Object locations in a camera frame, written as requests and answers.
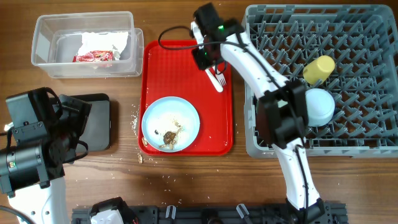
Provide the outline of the white napkin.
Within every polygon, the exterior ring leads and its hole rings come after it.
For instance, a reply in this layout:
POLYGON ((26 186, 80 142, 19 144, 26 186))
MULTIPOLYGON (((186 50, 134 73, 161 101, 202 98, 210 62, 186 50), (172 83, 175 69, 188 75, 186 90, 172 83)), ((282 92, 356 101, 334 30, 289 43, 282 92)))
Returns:
POLYGON ((121 58, 122 51, 127 46, 129 34, 127 32, 84 32, 81 35, 81 47, 77 55, 84 55, 94 50, 107 50, 113 52, 113 60, 121 58))

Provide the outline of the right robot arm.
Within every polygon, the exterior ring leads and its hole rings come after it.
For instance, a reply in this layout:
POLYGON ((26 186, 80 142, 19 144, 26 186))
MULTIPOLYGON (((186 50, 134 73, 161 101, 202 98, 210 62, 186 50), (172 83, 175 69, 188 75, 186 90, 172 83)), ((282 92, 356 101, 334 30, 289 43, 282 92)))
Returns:
POLYGON ((299 80, 281 75, 252 44, 236 20, 223 20, 211 3, 193 14, 192 55, 200 70, 230 64, 250 86, 257 99, 256 128, 275 150, 287 189, 293 223, 310 223, 325 212, 313 184, 307 160, 305 129, 308 125, 306 88, 299 80))

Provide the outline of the white plastic fork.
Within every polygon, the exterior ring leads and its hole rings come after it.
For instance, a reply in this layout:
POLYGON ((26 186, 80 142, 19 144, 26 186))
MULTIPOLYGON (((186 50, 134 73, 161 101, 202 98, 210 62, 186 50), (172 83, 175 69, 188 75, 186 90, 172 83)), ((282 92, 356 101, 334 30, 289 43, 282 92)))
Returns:
POLYGON ((219 81, 221 86, 225 86, 226 85, 226 80, 225 80, 225 77, 224 77, 224 75, 222 73, 216 73, 215 77, 219 81))

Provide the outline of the red snack wrapper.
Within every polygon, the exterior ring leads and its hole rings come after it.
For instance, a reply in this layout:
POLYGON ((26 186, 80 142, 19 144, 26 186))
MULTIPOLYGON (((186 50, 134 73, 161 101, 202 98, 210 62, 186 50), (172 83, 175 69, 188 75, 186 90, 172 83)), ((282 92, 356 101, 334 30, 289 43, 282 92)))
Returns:
POLYGON ((73 62, 102 62, 112 61, 113 52, 107 50, 94 50, 84 55, 74 56, 73 62))

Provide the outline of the yellow plastic cup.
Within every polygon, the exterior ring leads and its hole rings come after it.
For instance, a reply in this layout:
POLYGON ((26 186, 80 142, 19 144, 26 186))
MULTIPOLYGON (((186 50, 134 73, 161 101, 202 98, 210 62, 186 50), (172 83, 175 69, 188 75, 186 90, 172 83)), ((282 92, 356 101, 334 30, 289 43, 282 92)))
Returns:
POLYGON ((304 80, 314 85, 318 80, 325 81, 335 69, 334 60, 327 55, 322 55, 304 67, 304 80))

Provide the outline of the brown food scraps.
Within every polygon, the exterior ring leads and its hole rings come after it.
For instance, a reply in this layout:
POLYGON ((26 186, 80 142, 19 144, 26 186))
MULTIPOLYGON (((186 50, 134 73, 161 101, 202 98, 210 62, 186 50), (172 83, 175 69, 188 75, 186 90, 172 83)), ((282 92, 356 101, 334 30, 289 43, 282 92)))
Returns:
POLYGON ((176 121, 163 122, 159 127, 155 128, 154 134, 156 137, 162 138, 162 144, 159 144, 158 148, 169 148, 173 149, 177 143, 177 135, 183 129, 176 121))

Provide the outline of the light blue plate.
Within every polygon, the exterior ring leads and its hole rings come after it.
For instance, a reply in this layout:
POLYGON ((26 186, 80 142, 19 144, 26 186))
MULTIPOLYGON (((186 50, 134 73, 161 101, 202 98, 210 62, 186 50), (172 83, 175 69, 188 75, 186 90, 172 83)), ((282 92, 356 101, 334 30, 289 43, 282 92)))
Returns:
POLYGON ((142 115, 141 131, 144 141, 156 152, 175 153, 187 149, 196 140, 200 130, 200 117, 195 107, 177 96, 166 96, 153 102, 142 115), (155 128, 163 122, 176 121, 183 129, 177 135, 173 149, 159 149, 162 138, 156 137, 155 128))

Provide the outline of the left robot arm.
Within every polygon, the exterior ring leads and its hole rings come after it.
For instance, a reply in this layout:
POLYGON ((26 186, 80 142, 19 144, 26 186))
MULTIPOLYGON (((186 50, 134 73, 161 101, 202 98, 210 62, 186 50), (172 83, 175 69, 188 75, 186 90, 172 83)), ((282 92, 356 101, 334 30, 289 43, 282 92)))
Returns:
POLYGON ((20 223, 69 223, 64 164, 82 159, 77 154, 91 104, 57 96, 48 87, 6 99, 13 126, 1 150, 1 192, 9 204, 1 210, 20 223))

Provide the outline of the white plastic spoon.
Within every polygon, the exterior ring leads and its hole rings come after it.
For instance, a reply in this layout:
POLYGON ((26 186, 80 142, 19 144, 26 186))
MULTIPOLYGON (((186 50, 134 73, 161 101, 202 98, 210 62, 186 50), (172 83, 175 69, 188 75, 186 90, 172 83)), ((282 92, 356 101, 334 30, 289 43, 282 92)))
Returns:
POLYGON ((214 86, 215 90, 218 93, 223 92, 223 87, 221 86, 221 84, 218 82, 218 80, 213 76, 213 74, 206 69, 205 73, 208 75, 208 78, 210 79, 210 82, 212 83, 212 85, 214 86))

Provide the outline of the light blue bowl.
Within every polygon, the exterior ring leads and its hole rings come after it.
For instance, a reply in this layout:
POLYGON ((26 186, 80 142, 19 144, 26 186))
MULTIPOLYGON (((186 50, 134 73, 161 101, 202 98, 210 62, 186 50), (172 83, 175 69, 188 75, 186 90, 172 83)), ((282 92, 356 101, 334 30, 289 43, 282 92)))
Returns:
POLYGON ((331 121, 335 110, 335 101, 331 94, 319 88, 312 88, 305 92, 305 99, 309 126, 324 126, 331 121))

